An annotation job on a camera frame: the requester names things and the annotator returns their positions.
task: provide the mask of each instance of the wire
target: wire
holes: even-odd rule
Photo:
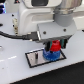
[[[4,37],[12,38],[12,39],[22,39],[22,36],[9,35],[9,34],[1,32],[1,31],[0,31],[0,35],[2,35]]]
[[[30,34],[22,35],[22,36],[15,36],[15,35],[9,35],[0,31],[0,35],[11,39],[23,39],[23,40],[32,40],[32,41],[39,40],[37,32],[31,32]]]

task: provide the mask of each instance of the mounting plate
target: mounting plate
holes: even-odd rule
[[[43,57],[43,49],[40,49],[40,50],[37,50],[37,51],[32,51],[32,52],[26,53],[26,58],[28,60],[29,67],[33,68],[33,67],[41,66],[41,65],[44,65],[44,64],[64,60],[64,59],[66,59],[66,56],[61,51],[60,58],[58,60],[48,61]]]

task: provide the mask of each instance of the red object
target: red object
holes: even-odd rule
[[[61,49],[60,41],[59,40],[52,41],[50,51],[56,52],[59,51],[60,49]]]

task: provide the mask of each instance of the platform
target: platform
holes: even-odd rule
[[[12,17],[12,14],[0,15],[0,23],[3,23],[0,31],[13,35],[12,19],[15,17],[16,14],[14,14],[14,17]],[[29,67],[25,53],[43,48],[44,46],[41,43],[0,36],[0,46],[3,47],[3,50],[0,51],[0,84],[13,83],[84,61],[84,32],[82,31],[77,31],[69,40],[67,48],[62,50],[67,59],[35,68]]]

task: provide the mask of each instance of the blue object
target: blue object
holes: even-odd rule
[[[43,57],[49,61],[56,61],[60,58],[60,51],[56,51],[56,52],[48,51],[48,52],[46,52],[46,50],[44,49],[43,50]]]

